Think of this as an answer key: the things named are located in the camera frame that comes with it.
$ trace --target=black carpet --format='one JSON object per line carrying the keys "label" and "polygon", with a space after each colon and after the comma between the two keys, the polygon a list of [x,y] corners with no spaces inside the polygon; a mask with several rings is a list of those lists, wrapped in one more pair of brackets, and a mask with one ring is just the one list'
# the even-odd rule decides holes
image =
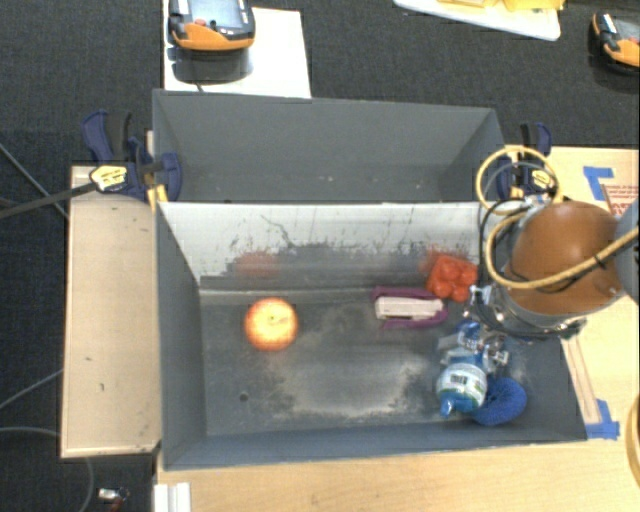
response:
{"label": "black carpet", "polygon": [[[602,4],[638,15],[637,0],[569,2],[562,37],[545,42],[394,7],[391,0],[272,0],[303,13],[312,94],[487,106],[507,142],[542,121],[558,145],[638,147],[638,80],[590,62],[586,32]],[[97,108],[151,126],[161,86],[160,0],[3,2],[0,143],[50,192],[88,157],[79,122]],[[0,198],[38,193],[0,155]],[[0,403],[63,361],[65,222],[52,208],[0,221]],[[60,381],[0,411],[0,427],[59,429]],[[54,439],[0,434],[0,510],[77,510],[84,464],[57,459]],[[128,487],[125,510],[148,510],[151,457],[95,461],[96,487]],[[93,499],[88,510],[105,510]]]}

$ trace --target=metal bracket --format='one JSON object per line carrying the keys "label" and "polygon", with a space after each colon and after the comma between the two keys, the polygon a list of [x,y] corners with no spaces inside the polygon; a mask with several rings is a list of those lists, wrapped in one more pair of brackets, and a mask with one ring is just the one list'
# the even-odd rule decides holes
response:
{"label": "metal bracket", "polygon": [[191,484],[175,486],[156,484],[153,487],[154,512],[191,512]]}

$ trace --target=apple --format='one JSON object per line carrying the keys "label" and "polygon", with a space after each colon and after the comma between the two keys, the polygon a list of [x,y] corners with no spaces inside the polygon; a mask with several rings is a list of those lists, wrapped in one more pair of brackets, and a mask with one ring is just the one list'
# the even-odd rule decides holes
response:
{"label": "apple", "polygon": [[258,350],[283,350],[298,334],[298,315],[286,300],[278,297],[261,299],[248,309],[244,332]]}

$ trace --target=white paper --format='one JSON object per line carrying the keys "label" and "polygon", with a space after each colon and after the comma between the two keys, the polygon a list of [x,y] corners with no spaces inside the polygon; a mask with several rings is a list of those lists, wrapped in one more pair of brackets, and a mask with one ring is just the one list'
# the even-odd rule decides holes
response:
{"label": "white paper", "polygon": [[555,9],[511,12],[501,1],[493,7],[485,8],[441,3],[438,0],[393,0],[393,2],[399,7],[412,11],[536,39],[555,41],[560,37],[560,23]]}
{"label": "white paper", "polygon": [[[168,2],[165,2],[165,15],[167,6]],[[256,37],[248,50],[251,72],[241,80],[203,86],[203,91],[310,98],[300,13],[254,8],[253,14]],[[168,91],[197,91],[195,85],[176,79],[166,51],[169,48],[165,36],[164,88]]]}

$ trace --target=gray box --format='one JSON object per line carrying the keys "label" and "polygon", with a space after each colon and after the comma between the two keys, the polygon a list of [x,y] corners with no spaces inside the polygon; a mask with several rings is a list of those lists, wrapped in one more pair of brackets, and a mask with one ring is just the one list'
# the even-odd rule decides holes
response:
{"label": "gray box", "polygon": [[[392,133],[402,149],[379,149]],[[460,306],[427,330],[375,319],[372,288],[423,286],[431,250],[477,261],[471,188],[446,181],[470,180],[499,143],[491,111],[157,92],[154,135],[156,153],[179,152],[189,200],[161,204],[156,226],[166,469],[585,439],[558,340],[509,345],[529,404],[486,428],[438,416],[438,339]],[[244,314],[266,296],[300,320],[282,352],[245,339]]]}

